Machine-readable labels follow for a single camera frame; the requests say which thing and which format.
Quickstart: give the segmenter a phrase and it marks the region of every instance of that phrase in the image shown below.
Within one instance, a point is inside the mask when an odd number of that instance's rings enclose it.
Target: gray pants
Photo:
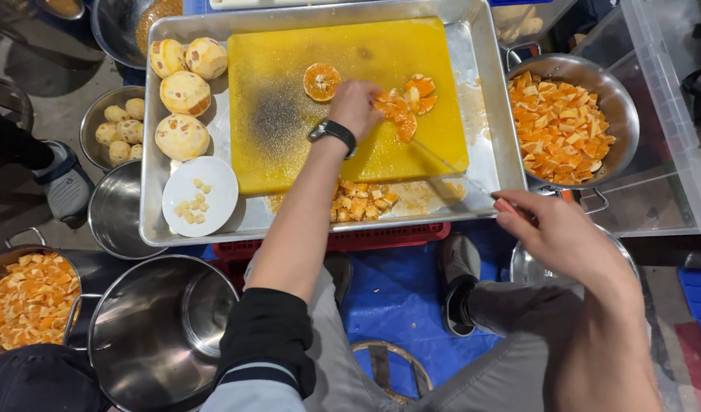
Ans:
[[[307,354],[318,376],[315,392],[304,401],[309,412],[552,410],[553,378],[582,306],[570,289],[480,282],[468,301],[471,318],[505,339],[424,398],[401,406],[355,360],[334,292],[323,267],[308,306],[314,340]]]

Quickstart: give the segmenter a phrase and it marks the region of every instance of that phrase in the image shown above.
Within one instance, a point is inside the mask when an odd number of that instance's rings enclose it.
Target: floor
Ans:
[[[86,108],[101,94],[122,86],[114,62],[106,59],[94,70],[72,71],[49,63],[0,36],[0,78],[14,81],[25,90],[35,111],[33,135],[66,143],[79,155],[83,169],[96,183],[104,173],[92,165],[79,147],[79,128]],[[19,166],[0,169],[0,189],[40,193],[32,173]],[[88,225],[70,229],[53,219],[46,204],[27,207],[0,206],[0,251],[3,241],[27,227],[37,227],[44,238],[61,248],[98,249]],[[32,234],[18,243],[36,243]]]
[[[106,59],[94,70],[84,72],[63,70],[0,37],[0,78],[16,82],[31,97],[35,109],[33,135],[73,147],[89,177],[98,182],[104,173],[83,156],[78,134],[85,109],[102,93],[122,85],[113,61]],[[18,166],[0,169],[0,188],[42,193],[32,182],[31,173]],[[28,227],[40,229],[52,246],[98,249],[87,224],[70,229],[53,219],[46,204],[40,204],[25,208],[0,206],[0,251],[5,239]],[[35,241],[32,234],[16,239],[17,243]],[[666,410],[701,411],[701,387],[693,384],[693,372],[687,369],[689,362],[685,359],[693,353],[684,350],[684,343],[678,336],[679,326],[689,325],[693,319],[675,268],[643,267],[642,275],[646,280],[648,320],[654,328],[653,357]]]

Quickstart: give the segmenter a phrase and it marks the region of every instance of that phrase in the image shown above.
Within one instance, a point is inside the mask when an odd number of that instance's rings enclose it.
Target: shoe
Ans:
[[[335,286],[335,303],[340,308],[343,298],[351,288],[353,278],[353,263],[347,254],[341,251],[329,251],[323,260],[323,266],[330,272]]]
[[[85,221],[95,186],[71,147],[56,141],[45,141],[45,144],[63,159],[47,173],[37,176],[35,183],[43,186],[53,217],[73,227]]]
[[[467,313],[470,292],[480,280],[480,254],[466,236],[450,235],[437,246],[438,264],[444,276],[442,326],[455,336],[470,336],[475,330]]]

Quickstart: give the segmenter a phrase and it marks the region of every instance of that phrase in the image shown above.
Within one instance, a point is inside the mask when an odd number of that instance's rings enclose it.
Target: white plate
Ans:
[[[209,210],[193,211],[194,215],[202,213],[206,221],[201,224],[189,224],[185,218],[175,214],[175,208],[181,201],[192,201],[195,194],[201,192],[193,184],[200,179],[209,185],[211,191],[205,194]],[[172,230],[182,236],[197,238],[217,231],[231,217],[238,201],[238,181],[231,166],[219,158],[200,156],[185,162],[170,176],[162,192],[162,214]]]

